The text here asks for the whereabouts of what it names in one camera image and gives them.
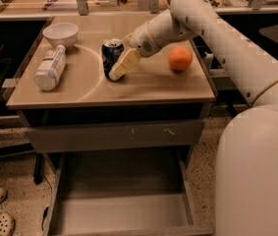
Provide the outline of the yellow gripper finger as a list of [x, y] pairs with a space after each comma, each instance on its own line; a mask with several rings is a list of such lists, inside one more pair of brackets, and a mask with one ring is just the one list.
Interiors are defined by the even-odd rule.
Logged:
[[139, 60], [139, 52], [134, 48], [128, 48], [121, 54], [118, 61], [113, 65], [108, 74], [108, 78], [112, 81], [118, 81], [131, 71], [139, 63]]

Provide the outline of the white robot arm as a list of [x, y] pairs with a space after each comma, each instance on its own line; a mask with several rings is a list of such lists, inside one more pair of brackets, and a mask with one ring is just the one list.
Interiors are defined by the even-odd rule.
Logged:
[[171, 0], [124, 37], [116, 81], [167, 44], [199, 35], [248, 110], [224, 129], [216, 154], [215, 235], [278, 236], [278, 60], [237, 31], [208, 0]]

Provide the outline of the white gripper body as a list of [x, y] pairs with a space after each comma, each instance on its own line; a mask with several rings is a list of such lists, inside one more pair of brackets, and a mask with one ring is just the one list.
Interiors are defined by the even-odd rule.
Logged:
[[123, 38], [127, 48], [133, 48], [139, 52], [142, 58], [148, 58], [160, 51], [149, 31], [148, 23], [137, 27], [133, 32]]

